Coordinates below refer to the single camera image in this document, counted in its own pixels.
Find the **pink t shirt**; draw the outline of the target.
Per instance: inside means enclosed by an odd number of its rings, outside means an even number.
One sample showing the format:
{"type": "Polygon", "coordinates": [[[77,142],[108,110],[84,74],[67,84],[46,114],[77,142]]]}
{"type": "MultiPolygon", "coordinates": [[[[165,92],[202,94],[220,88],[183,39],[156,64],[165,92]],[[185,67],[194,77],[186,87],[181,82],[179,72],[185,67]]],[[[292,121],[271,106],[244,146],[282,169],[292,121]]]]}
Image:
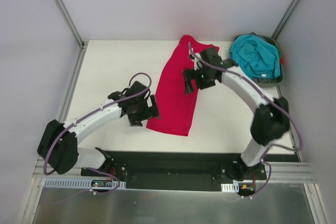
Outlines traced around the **pink t shirt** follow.
{"type": "Polygon", "coordinates": [[[193,122],[197,91],[185,94],[183,71],[194,67],[189,60],[188,43],[194,52],[201,52],[213,44],[202,44],[190,35],[184,35],[165,64],[155,92],[160,118],[148,120],[146,128],[160,133],[188,136],[193,122]]]}

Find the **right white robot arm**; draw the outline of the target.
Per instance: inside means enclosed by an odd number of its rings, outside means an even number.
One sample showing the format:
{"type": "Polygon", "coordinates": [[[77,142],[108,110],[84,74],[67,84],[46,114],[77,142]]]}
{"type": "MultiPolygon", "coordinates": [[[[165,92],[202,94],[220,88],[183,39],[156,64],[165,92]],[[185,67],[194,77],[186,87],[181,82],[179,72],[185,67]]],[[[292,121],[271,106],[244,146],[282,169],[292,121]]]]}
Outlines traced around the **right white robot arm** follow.
{"type": "Polygon", "coordinates": [[[188,53],[194,66],[183,71],[186,94],[220,82],[233,90],[254,115],[250,126],[251,140],[238,160],[226,169],[226,176],[232,180],[248,179],[276,140],[289,131],[288,101],[268,94],[247,77],[234,60],[222,59],[215,47],[195,53],[189,46],[188,53]]]}

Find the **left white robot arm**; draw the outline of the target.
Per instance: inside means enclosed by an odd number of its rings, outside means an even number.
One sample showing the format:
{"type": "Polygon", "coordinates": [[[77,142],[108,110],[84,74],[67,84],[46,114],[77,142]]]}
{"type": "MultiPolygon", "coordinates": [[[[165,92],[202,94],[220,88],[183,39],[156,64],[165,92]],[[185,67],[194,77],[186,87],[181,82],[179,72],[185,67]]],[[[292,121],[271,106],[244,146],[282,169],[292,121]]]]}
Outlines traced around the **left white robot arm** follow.
{"type": "Polygon", "coordinates": [[[160,115],[155,95],[139,81],[108,95],[99,106],[78,118],[50,121],[44,130],[37,153],[53,172],[65,174],[72,168],[88,169],[99,176],[112,172],[112,157],[99,147],[87,149],[79,143],[107,123],[128,117],[130,126],[160,115]]]}

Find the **green t shirt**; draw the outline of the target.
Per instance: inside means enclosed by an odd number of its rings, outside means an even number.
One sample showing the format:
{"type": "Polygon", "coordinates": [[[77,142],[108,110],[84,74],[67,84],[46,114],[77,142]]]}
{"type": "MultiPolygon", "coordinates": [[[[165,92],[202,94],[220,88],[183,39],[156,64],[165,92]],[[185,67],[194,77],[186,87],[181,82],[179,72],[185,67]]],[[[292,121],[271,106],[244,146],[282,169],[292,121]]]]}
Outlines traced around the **green t shirt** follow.
{"type": "Polygon", "coordinates": [[[279,63],[280,63],[281,65],[283,65],[283,64],[284,64],[284,61],[283,61],[283,57],[282,57],[281,49],[280,49],[278,46],[276,46],[276,49],[277,49],[277,51],[278,51],[279,63]]]}

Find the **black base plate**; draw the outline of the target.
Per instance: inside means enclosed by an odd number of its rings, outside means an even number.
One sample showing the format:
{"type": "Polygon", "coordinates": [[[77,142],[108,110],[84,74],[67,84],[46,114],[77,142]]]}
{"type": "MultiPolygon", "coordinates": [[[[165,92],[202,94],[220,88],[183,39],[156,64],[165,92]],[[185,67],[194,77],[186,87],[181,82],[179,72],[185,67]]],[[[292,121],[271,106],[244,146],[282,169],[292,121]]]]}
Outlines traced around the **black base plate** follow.
{"type": "Polygon", "coordinates": [[[228,173],[238,166],[239,154],[108,151],[105,169],[127,189],[220,191],[232,183],[228,173]]]}

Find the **left aluminium frame post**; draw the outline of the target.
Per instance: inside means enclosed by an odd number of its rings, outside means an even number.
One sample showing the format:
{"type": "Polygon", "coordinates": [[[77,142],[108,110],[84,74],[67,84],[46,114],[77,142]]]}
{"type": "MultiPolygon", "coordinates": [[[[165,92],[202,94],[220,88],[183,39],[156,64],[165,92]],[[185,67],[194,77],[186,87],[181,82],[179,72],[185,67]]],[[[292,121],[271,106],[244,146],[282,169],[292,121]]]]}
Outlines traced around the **left aluminium frame post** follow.
{"type": "Polygon", "coordinates": [[[71,35],[73,36],[74,40],[76,41],[77,45],[80,49],[86,48],[86,42],[81,37],[73,19],[71,18],[71,15],[65,6],[65,3],[63,0],[54,0],[57,9],[59,10],[63,20],[65,21],[65,24],[67,25],[71,35]]]}

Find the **aluminium frame post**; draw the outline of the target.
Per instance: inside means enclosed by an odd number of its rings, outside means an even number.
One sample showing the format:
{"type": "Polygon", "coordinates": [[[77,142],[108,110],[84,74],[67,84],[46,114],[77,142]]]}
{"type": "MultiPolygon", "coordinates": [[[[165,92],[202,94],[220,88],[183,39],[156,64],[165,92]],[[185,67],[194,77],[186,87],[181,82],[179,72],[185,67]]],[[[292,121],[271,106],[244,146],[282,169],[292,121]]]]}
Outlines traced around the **aluminium frame post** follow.
{"type": "Polygon", "coordinates": [[[67,25],[71,35],[73,36],[74,40],[76,41],[77,45],[80,49],[86,48],[86,42],[81,37],[73,19],[71,18],[71,15],[65,6],[65,3],[63,0],[54,0],[57,9],[59,10],[63,20],[65,21],[65,24],[67,25]]]}
{"type": "Polygon", "coordinates": [[[273,34],[272,34],[272,39],[277,40],[278,37],[280,36],[281,32],[285,28],[287,22],[289,21],[291,15],[294,13],[296,8],[298,7],[299,3],[301,0],[291,0],[289,3],[288,7],[286,8],[284,14],[282,15],[278,25],[276,26],[273,34]]]}

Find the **right aluminium frame post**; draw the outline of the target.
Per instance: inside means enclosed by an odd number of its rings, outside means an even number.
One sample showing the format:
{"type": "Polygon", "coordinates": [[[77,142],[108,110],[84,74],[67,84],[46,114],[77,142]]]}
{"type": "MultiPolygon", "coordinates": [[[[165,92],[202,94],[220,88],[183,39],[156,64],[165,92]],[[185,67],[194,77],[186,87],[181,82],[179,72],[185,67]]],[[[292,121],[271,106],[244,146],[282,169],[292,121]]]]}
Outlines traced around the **right aluminium frame post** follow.
{"type": "Polygon", "coordinates": [[[291,0],[289,3],[288,7],[286,8],[284,14],[282,15],[278,25],[276,26],[273,34],[272,34],[272,39],[277,40],[278,37],[280,36],[281,32],[285,28],[287,22],[289,21],[291,15],[294,13],[296,8],[298,7],[299,3],[301,0],[291,0]]]}

